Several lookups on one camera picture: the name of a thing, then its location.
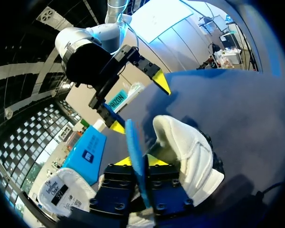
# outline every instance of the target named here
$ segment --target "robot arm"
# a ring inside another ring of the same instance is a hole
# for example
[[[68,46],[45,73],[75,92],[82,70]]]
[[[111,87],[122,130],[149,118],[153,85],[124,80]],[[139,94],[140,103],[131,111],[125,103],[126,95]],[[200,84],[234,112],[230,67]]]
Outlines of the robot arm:
[[[61,58],[70,45],[82,39],[93,41],[110,54],[115,54],[124,40],[127,24],[132,19],[130,15],[122,14],[128,3],[129,0],[108,0],[105,24],[91,28],[69,27],[62,30],[55,41]]]

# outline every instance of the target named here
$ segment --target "blue sponge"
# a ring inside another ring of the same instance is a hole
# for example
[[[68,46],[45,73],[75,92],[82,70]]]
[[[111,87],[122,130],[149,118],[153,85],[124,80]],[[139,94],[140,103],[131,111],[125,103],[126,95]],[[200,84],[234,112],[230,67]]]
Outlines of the blue sponge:
[[[128,151],[134,169],[140,195],[144,201],[146,208],[150,207],[147,197],[146,184],[145,184],[145,167],[143,160],[143,152],[139,145],[138,129],[136,129],[134,122],[130,119],[125,122],[125,137],[127,140]]]

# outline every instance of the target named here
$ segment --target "gray tablecloth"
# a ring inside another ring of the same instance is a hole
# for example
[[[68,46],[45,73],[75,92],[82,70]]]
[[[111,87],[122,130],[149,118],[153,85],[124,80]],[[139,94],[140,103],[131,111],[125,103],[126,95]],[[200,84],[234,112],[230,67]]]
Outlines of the gray tablecloth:
[[[148,86],[120,115],[141,123],[147,146],[152,120],[166,114],[200,128],[223,160],[225,179],[211,196],[223,210],[248,194],[285,179],[285,81],[253,71],[199,70],[166,75],[172,94]],[[105,129],[100,171],[128,156],[125,136]],[[277,194],[266,194],[269,203]]]

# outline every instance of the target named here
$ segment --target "blue sign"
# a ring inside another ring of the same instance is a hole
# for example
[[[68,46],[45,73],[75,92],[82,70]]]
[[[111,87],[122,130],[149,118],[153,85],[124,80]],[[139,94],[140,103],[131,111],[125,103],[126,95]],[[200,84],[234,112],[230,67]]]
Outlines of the blue sign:
[[[127,93],[122,89],[109,103],[108,105],[114,111],[126,98]]]
[[[106,136],[89,126],[75,144],[63,164],[78,172],[89,185],[98,181],[98,173],[105,148]]]
[[[226,21],[226,23],[231,23],[231,22],[233,22],[233,19],[227,14],[225,21]]]

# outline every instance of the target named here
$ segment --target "ceiling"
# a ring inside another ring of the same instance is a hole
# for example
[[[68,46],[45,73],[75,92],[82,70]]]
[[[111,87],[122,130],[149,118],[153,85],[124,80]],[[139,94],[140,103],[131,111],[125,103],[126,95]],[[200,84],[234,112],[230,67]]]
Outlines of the ceiling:
[[[148,0],[130,0],[126,13],[133,14]],[[56,35],[65,27],[93,27],[105,20],[105,0],[39,0],[21,24],[0,43],[0,125],[5,109],[14,114],[31,102],[51,96],[69,83],[55,49]],[[55,16],[47,20],[52,10]]]

